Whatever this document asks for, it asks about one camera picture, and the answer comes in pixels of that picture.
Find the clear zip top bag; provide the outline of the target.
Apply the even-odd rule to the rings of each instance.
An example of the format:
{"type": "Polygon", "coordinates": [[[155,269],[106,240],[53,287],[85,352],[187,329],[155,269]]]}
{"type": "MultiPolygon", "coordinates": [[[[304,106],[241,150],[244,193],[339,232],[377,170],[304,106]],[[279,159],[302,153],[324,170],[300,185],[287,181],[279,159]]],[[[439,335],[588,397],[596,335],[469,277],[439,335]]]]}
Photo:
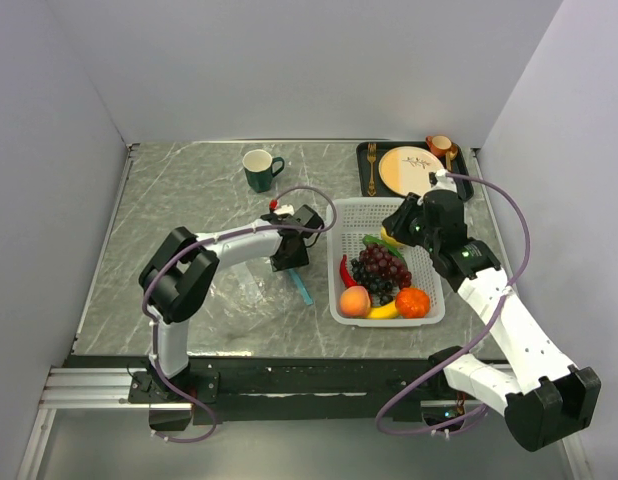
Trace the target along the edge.
{"type": "Polygon", "coordinates": [[[242,262],[221,270],[212,281],[209,298],[224,310],[264,315],[315,304],[297,269],[274,271],[269,259],[242,262]]]}

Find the red grape bunch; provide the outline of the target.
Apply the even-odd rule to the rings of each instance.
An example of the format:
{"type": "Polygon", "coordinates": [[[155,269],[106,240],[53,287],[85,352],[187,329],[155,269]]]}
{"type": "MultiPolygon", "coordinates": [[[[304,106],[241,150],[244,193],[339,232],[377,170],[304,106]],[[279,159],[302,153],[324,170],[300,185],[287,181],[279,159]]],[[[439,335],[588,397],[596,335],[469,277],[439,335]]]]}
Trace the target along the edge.
{"type": "Polygon", "coordinates": [[[412,274],[406,262],[393,256],[384,247],[365,246],[356,260],[363,262],[368,271],[387,274],[394,282],[394,289],[403,289],[412,285],[412,274]]]}

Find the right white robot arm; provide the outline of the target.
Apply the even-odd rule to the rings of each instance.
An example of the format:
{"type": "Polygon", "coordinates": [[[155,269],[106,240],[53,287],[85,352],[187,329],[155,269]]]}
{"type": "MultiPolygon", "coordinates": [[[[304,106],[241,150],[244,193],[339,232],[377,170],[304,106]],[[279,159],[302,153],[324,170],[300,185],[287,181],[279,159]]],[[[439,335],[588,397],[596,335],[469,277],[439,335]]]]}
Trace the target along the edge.
{"type": "Polygon", "coordinates": [[[512,372],[483,363],[471,354],[475,342],[438,352],[430,369],[378,412],[385,414],[426,383],[438,398],[464,392],[498,412],[525,450],[534,452],[586,429],[601,390],[590,367],[579,368],[545,334],[522,303],[497,257],[469,237],[464,203],[450,190],[408,195],[383,223],[398,242],[423,248],[434,269],[484,322],[512,372]]]}

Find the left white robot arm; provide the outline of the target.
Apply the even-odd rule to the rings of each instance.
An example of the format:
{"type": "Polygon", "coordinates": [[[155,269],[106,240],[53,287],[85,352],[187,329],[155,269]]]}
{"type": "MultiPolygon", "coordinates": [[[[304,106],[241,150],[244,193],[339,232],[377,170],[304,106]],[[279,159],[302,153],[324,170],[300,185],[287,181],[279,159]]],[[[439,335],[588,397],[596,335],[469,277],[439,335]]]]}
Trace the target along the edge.
{"type": "Polygon", "coordinates": [[[306,266],[306,240],[326,230],[325,221],[307,205],[271,208],[248,225],[212,234],[172,230],[139,276],[152,336],[152,390],[168,402],[190,393],[189,322],[217,272],[258,258],[269,259],[275,272],[306,266]]]}

